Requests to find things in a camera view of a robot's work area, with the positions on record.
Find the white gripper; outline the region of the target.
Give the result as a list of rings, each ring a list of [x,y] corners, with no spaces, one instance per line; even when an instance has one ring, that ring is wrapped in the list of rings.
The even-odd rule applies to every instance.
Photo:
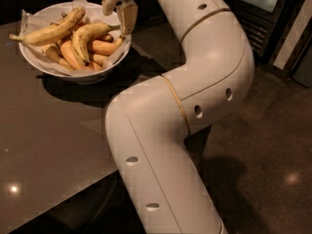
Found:
[[[123,1],[116,7],[117,1]],[[137,4],[134,0],[101,0],[102,13],[110,16],[116,7],[120,30],[123,36],[130,35],[137,21]]]

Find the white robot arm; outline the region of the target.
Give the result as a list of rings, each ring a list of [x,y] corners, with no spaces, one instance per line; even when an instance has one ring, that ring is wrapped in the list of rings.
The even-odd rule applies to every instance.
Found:
[[[146,234],[227,234],[184,141],[243,100],[253,51],[223,0],[157,1],[185,63],[109,103],[108,144]]]

